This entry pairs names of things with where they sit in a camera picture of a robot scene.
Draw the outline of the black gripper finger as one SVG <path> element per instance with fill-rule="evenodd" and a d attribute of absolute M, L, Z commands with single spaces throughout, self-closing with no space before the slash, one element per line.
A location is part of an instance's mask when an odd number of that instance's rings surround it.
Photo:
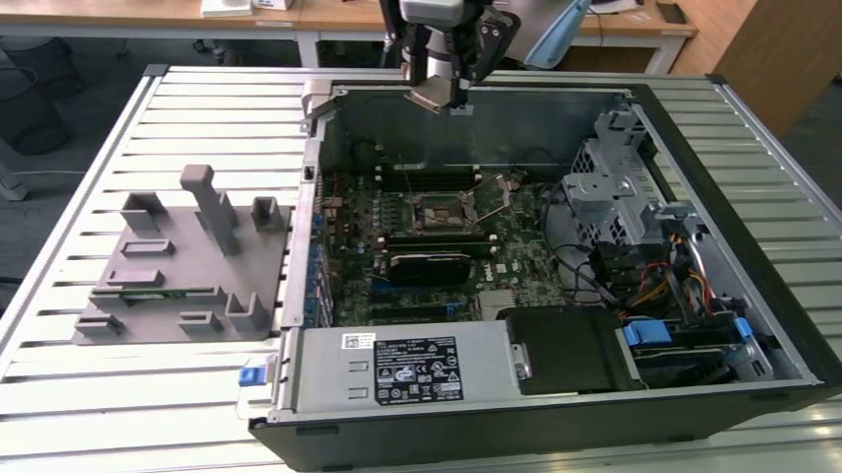
<path fill-rule="evenodd" d="M 471 49 L 457 47 L 451 53 L 451 107 L 458 108 L 467 102 L 467 91 L 473 85 L 476 53 Z"/>

